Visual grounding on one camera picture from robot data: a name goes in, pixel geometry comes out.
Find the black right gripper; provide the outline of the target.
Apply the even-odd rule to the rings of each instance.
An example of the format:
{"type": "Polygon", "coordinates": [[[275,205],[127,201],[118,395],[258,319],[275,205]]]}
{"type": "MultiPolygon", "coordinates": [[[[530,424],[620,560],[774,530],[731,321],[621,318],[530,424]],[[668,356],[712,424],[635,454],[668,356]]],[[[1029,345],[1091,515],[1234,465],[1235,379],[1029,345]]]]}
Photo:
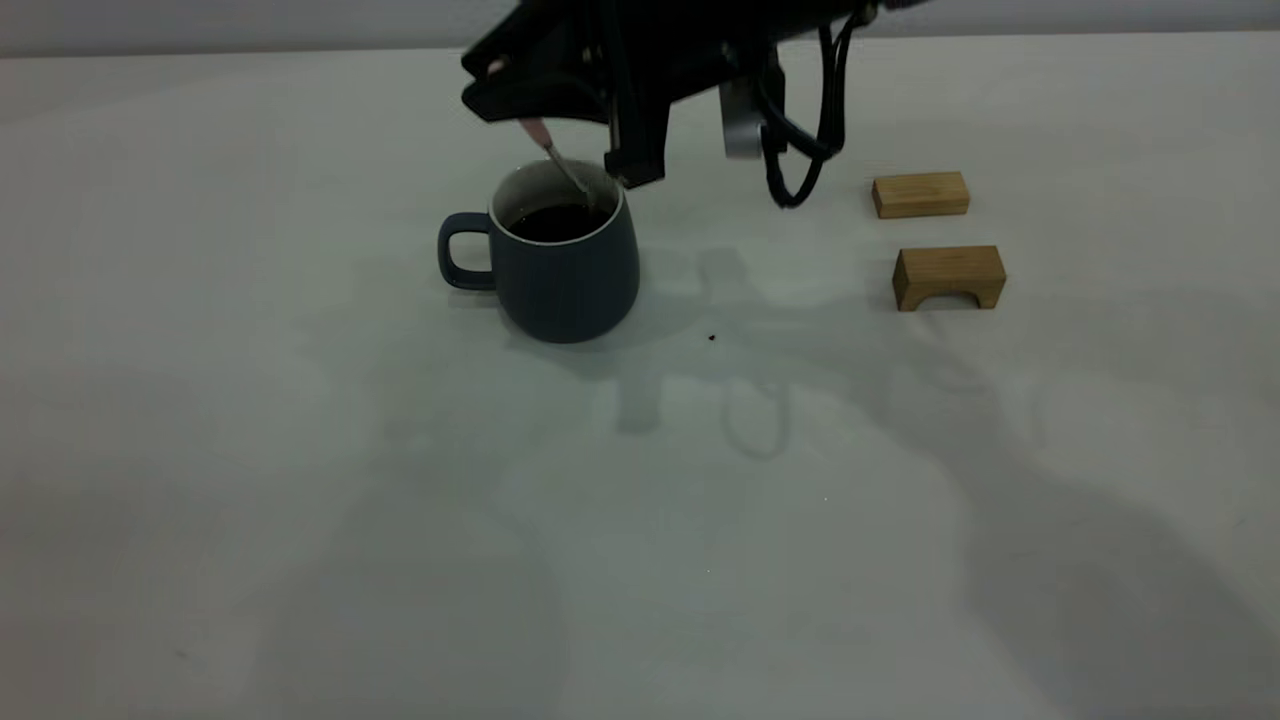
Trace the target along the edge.
{"type": "Polygon", "coordinates": [[[759,158],[764,114],[750,97],[791,33],[787,1],[521,1],[462,56],[462,104],[486,123],[611,126],[605,169],[631,190],[666,177],[672,105],[719,91],[724,151],[759,158]]]}

